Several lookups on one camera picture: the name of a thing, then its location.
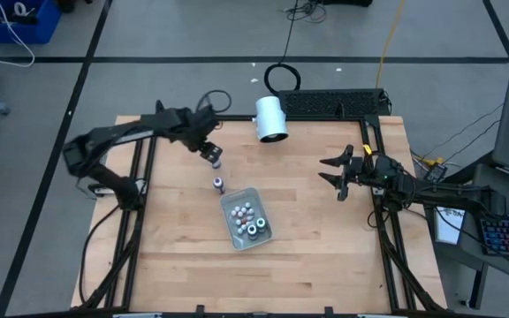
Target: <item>blue container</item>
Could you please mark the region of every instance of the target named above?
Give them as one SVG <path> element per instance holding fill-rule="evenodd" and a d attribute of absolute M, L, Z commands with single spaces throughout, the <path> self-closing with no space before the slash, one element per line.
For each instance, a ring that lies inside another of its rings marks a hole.
<path fill-rule="evenodd" d="M 50 41 L 62 15 L 54 0 L 0 0 L 0 2 L 5 8 L 5 13 L 10 11 L 10 9 L 12 11 L 13 6 L 17 2 L 23 3 L 28 10 L 32 7 L 37 8 L 36 18 L 38 18 L 38 24 L 29 26 L 11 23 L 11 27 L 25 44 L 43 44 Z M 11 32 L 7 30 L 7 25 L 0 23 L 0 43 L 14 42 Z"/>

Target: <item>wooden table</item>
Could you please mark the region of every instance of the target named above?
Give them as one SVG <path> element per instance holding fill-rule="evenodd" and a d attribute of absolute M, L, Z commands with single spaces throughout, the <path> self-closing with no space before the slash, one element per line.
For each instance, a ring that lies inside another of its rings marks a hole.
<path fill-rule="evenodd" d="M 119 117 L 118 124 L 135 119 Z M 381 125 L 386 153 L 414 171 L 402 118 L 381 117 Z M 288 122 L 288 131 L 284 141 L 261 144 L 253 123 L 225 122 L 209 136 L 224 150 L 219 170 L 179 143 L 158 141 L 132 311 L 193 312 L 201 304 L 212 313 L 322 313 L 326 306 L 340 314 L 390 312 L 378 236 L 367 226 L 370 190 L 351 185 L 348 199 L 338 202 L 334 189 L 317 176 L 339 173 L 319 160 L 340 155 L 349 143 L 355 155 L 363 155 L 358 124 Z M 369 135 L 373 140 L 372 130 Z M 107 165 L 128 175 L 133 150 L 134 143 L 113 148 Z M 214 177 L 224 179 L 228 192 L 249 186 L 259 191 L 274 231 L 269 243 L 233 249 Z M 98 200 L 92 226 L 115 205 L 113 198 Z M 423 212 L 419 205 L 411 209 Z M 86 295 L 110 268 L 120 215 L 104 223 L 89 244 Z M 446 307 L 425 220 L 401 212 L 400 223 L 410 269 Z M 395 267 L 394 273 L 405 307 Z M 75 292 L 72 305 L 79 303 Z"/>

